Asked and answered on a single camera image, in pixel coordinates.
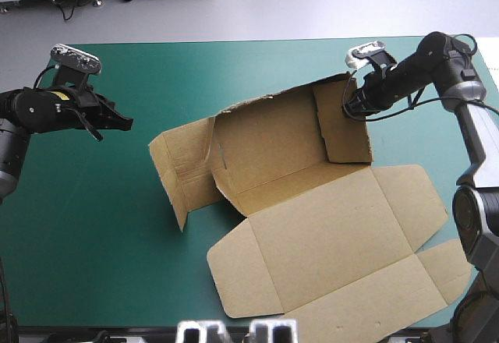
cardboard panel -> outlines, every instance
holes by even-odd
[[[370,168],[249,222],[285,312],[412,254]]]
[[[416,255],[286,313],[299,340],[376,343],[447,306]]]
[[[469,283],[472,266],[458,239],[418,253],[418,257],[447,304],[461,296]]]
[[[181,228],[188,211],[222,199],[207,162],[213,123],[205,118],[166,131],[149,145]]]
[[[310,86],[220,114],[214,131],[235,193],[326,158]]]
[[[342,112],[342,94],[348,81],[313,85],[317,117],[330,162],[371,162],[373,160],[365,122],[346,118]],[[349,85],[346,97],[356,88]]]
[[[180,230],[183,230],[187,220],[187,202],[179,177],[175,171],[172,156],[168,151],[165,137],[163,134],[157,136],[149,145],[150,155],[154,160],[157,173],[160,176],[161,184],[168,194],[170,203],[173,206],[173,211],[177,217]]]
[[[228,316],[284,312],[247,220],[211,247],[207,260]]]
[[[255,214],[367,166],[365,164],[332,164],[322,161],[307,169],[238,193],[238,204],[240,204],[241,212],[246,216]]]
[[[373,173],[416,251],[448,219],[433,183],[419,165],[374,168]]]

brown cardboard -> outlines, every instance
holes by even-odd
[[[248,218],[207,254],[225,312],[284,313],[301,341],[374,343],[444,308],[470,275],[421,167],[371,168],[348,75],[258,97],[160,134],[150,153],[179,226],[228,199]],[[355,89],[352,83],[349,96]]]
[[[150,153],[180,228],[221,194],[248,216],[370,163],[365,124],[341,113],[348,77],[245,101],[156,137]]]
[[[250,215],[207,260],[231,317],[284,313],[301,341],[376,342],[464,291],[458,241],[415,254],[446,220],[421,167],[365,167]]]

black cable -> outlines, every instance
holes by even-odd
[[[58,9],[59,11],[61,12],[62,14],[62,18],[64,19],[65,22],[69,21],[70,19],[72,19],[73,17],[73,14],[75,12],[75,8],[77,6],[84,6],[86,4],[83,4],[81,5],[80,4],[80,0],[75,0],[75,2],[73,3],[72,7],[71,7],[71,10],[69,12],[69,15],[67,16],[65,11],[64,11],[64,8],[62,7],[62,5],[67,1],[67,0],[62,0],[62,2],[56,2],[55,0],[50,0],[52,2],[52,4],[54,4]]]
[[[5,275],[3,272],[2,258],[0,258],[0,288],[2,289],[2,299],[4,304],[4,314],[5,314],[5,327],[7,328],[7,343],[12,343],[12,332],[10,323],[10,305],[9,305],[9,294],[7,293],[7,284],[5,282]]]
[[[377,121],[382,121],[384,119],[388,119],[388,118],[391,118],[391,117],[395,117],[396,115],[401,115],[402,113],[406,113],[407,111],[411,111],[413,110],[414,108],[417,108],[421,105],[425,105],[425,104],[429,104],[429,103],[433,103],[435,101],[445,101],[445,100],[458,100],[458,101],[461,101],[462,104],[471,104],[471,105],[475,105],[477,107],[481,107],[481,108],[485,108],[485,109],[488,109],[489,111],[492,111],[493,113],[495,113],[496,115],[499,116],[499,110],[497,110],[496,108],[494,107],[491,107],[485,103],[483,103],[482,101],[478,101],[478,100],[464,100],[462,99],[461,97],[434,97],[432,99],[428,99],[428,100],[424,100],[424,101],[420,101],[419,103],[414,103],[412,105],[409,105],[407,108],[404,108],[400,111],[396,111],[394,113],[391,113],[389,115],[383,115],[381,117],[376,117],[376,118],[360,118],[360,117],[355,117],[354,115],[352,115],[352,113],[349,112],[349,110],[346,108],[346,102],[345,102],[345,95],[346,95],[346,91],[348,90],[349,88],[349,85],[350,85],[350,82],[352,81],[352,78],[353,76],[355,75],[357,71],[355,70],[349,77],[349,80],[345,86],[345,89],[343,90],[343,95],[342,95],[342,108],[343,108],[343,112],[350,118],[350,119],[353,119],[354,121],[357,121],[357,122],[377,122]]]
[[[38,88],[38,84],[40,83],[41,81],[41,78],[45,75],[45,73],[51,69],[54,69],[55,68],[55,65],[50,65],[50,66],[47,66],[45,69],[43,69],[40,74],[38,74],[37,78],[35,79],[34,81],[34,85],[33,85],[33,89],[36,89]]]
[[[472,294],[468,294],[465,296],[461,302],[459,302],[458,306],[456,306],[454,310],[454,315],[451,320],[451,332],[452,332],[452,341],[454,343],[460,343],[459,340],[459,320],[461,319],[461,315],[466,308],[472,305],[474,302],[480,300],[482,297],[488,295],[487,291],[478,291]]]

gray floor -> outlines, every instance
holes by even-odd
[[[499,0],[103,0],[64,23],[47,1],[0,15],[0,91],[33,81],[55,43],[499,36]]]

